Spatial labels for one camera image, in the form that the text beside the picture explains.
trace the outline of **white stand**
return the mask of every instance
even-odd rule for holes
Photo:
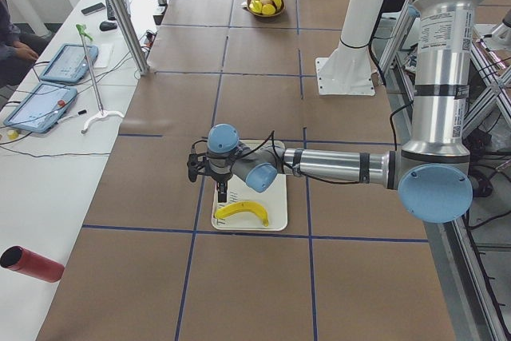
[[[374,95],[367,44],[382,3],[350,0],[338,48],[315,61],[320,95]]]
[[[98,113],[87,119],[87,121],[85,122],[85,125],[83,126],[83,130],[81,131],[81,133],[86,133],[87,130],[89,129],[89,125],[91,125],[96,120],[104,120],[108,116],[119,116],[120,118],[124,119],[125,115],[119,111],[105,111],[105,109],[103,108],[103,102],[101,101],[99,88],[97,87],[96,75],[94,74],[93,71],[93,62],[90,59],[89,50],[87,49],[87,43],[85,41],[84,36],[85,27],[83,31],[80,31],[80,29],[78,29],[78,31],[80,32],[81,44],[83,45],[83,50],[85,51],[85,60],[87,61],[87,65],[89,66],[90,78],[93,81],[93,88],[94,94],[96,95],[97,108],[99,109]]]

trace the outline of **red can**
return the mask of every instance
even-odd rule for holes
[[[59,281],[64,273],[64,265],[19,246],[3,252],[0,266],[49,283]]]

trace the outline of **keyboard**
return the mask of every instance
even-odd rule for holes
[[[99,49],[96,46],[88,47],[89,56],[92,62],[95,62]],[[39,78],[42,81],[73,84],[82,79],[88,70],[83,46],[64,44],[44,68]]]
[[[122,2],[125,4],[128,15],[131,16],[131,12],[129,9],[129,0],[122,0]],[[110,3],[109,0],[106,0],[106,17],[109,20],[115,20],[115,13],[113,12],[112,4]]]

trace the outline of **pen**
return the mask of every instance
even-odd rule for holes
[[[75,113],[74,115],[69,115],[69,116],[64,116],[62,119],[58,119],[57,120],[57,124],[58,123],[62,123],[63,121],[67,120],[67,119],[70,119],[72,117],[77,117],[77,116],[80,116],[80,115],[83,115],[87,113],[87,109],[83,109],[81,111],[78,111],[77,113]]]

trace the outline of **white tray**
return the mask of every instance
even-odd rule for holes
[[[253,149],[262,141],[247,140],[244,143]],[[280,141],[276,141],[275,145],[284,146]],[[233,176],[228,182],[227,203],[218,202],[216,191],[213,195],[211,224],[220,231],[282,231],[287,226],[287,190],[284,175],[277,175],[273,183],[263,193],[254,191],[239,177]],[[238,201],[255,201],[263,205],[268,213],[268,226],[265,227],[262,220],[250,212],[236,213],[225,219],[216,219],[213,216],[218,208]]]

